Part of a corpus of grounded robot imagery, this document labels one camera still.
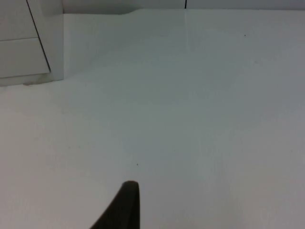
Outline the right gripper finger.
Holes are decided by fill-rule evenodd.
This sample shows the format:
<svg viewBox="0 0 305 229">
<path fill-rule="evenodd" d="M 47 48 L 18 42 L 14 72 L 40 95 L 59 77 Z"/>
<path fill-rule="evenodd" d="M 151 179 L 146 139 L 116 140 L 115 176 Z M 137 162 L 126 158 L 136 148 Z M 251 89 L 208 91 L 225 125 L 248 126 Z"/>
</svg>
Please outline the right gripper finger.
<svg viewBox="0 0 305 229">
<path fill-rule="evenodd" d="M 140 229 L 139 183 L 124 182 L 91 229 Z"/>
</svg>

